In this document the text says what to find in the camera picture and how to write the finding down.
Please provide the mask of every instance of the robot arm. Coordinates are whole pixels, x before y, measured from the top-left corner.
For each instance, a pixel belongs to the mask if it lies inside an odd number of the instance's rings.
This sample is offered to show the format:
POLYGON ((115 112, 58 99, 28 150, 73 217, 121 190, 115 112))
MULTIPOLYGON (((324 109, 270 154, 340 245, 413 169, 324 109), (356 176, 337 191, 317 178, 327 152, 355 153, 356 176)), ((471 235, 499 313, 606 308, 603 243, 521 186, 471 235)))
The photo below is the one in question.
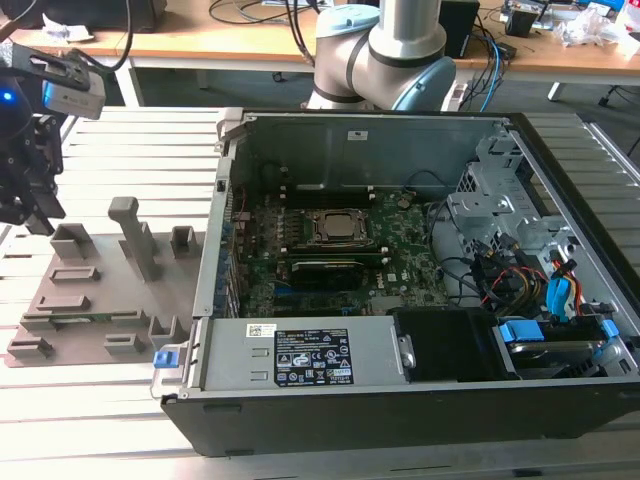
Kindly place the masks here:
POLYGON ((440 0, 382 0, 323 11, 308 108, 440 110, 455 64, 444 57, 440 0))
POLYGON ((27 76, 43 80, 45 106, 89 118, 100 116, 104 85, 80 60, 0 45, 0 222, 51 235, 49 218, 65 216, 55 182, 63 170, 60 131, 53 116, 33 115, 16 80, 27 76))

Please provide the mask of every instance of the blue cable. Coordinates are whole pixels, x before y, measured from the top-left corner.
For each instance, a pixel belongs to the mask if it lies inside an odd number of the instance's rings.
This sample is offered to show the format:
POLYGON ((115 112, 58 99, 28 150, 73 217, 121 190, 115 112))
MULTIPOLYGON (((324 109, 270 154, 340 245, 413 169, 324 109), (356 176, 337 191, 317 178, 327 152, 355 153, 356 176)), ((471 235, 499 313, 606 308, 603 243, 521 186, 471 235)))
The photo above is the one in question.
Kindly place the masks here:
POLYGON ((496 68, 493 71, 493 78, 491 79, 491 86, 489 87, 489 92, 487 93, 487 97, 484 99, 484 103, 482 104, 482 108, 480 108, 480 111, 484 112, 484 109, 487 108, 487 105, 489 105, 489 102, 493 98, 493 93, 495 92, 496 80, 498 79, 498 72, 500 71, 500 50, 498 50, 498 46, 496 45, 496 42, 494 42, 489 37, 484 37, 484 36, 481 36, 481 35, 474 35, 474 36, 476 38, 481 38, 481 39, 486 40, 487 42, 489 42, 491 44, 491 46, 493 47, 493 52, 496 55, 496 68))

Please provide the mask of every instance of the motherboard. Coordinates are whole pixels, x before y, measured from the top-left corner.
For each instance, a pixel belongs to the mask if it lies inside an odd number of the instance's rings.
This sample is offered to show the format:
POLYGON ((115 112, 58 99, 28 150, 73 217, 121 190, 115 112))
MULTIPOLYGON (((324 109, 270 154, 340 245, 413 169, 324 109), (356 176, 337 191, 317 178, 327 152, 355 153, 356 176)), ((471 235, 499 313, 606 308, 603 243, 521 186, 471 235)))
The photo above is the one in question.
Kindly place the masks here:
POLYGON ((446 304, 423 211, 402 191, 265 196, 235 217, 238 315, 384 315, 446 304))

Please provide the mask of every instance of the blue tab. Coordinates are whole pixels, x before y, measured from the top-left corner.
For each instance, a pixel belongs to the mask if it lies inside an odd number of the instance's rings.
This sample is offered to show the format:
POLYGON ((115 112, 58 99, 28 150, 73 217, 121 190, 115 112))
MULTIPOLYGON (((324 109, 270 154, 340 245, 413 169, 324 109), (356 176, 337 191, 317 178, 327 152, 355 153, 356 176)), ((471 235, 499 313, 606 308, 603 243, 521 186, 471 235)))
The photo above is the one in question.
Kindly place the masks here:
POLYGON ((547 309, 552 315, 560 318, 560 322, 568 322, 569 317, 564 306, 571 294, 571 283, 566 278, 552 278, 547 286, 547 309))
POLYGON ((613 322, 613 320, 610 320, 610 319, 603 320, 602 329, 604 330, 604 333, 606 333, 607 337, 609 338, 617 337, 618 335, 620 335, 620 330, 618 330, 618 327, 616 327, 616 324, 613 322))
POLYGON ((500 326, 505 343, 540 342, 544 340, 540 325, 535 320, 508 320, 500 326))
POLYGON ((178 353, 166 350, 156 352, 153 355, 153 366, 155 368, 178 368, 180 366, 178 353))
POLYGON ((507 325, 506 323, 504 325, 500 325, 500 333, 502 334, 504 343, 511 343, 515 340, 515 337, 511 333, 511 330, 509 330, 509 325, 507 325))

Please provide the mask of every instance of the label sticker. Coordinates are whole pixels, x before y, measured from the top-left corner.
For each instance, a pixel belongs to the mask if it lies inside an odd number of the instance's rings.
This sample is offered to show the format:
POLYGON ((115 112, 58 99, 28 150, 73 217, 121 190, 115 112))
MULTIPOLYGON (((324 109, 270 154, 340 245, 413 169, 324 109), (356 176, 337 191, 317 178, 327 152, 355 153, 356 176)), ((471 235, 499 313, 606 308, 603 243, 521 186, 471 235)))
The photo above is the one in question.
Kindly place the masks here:
POLYGON ((349 333, 346 329, 277 331, 274 369, 279 387, 350 385, 349 333))
POLYGON ((275 323, 248 323, 247 337, 273 337, 276 328, 278 325, 275 323))
POLYGON ((347 132, 347 140, 356 142, 366 142, 369 138, 369 132, 366 130, 351 130, 347 132))

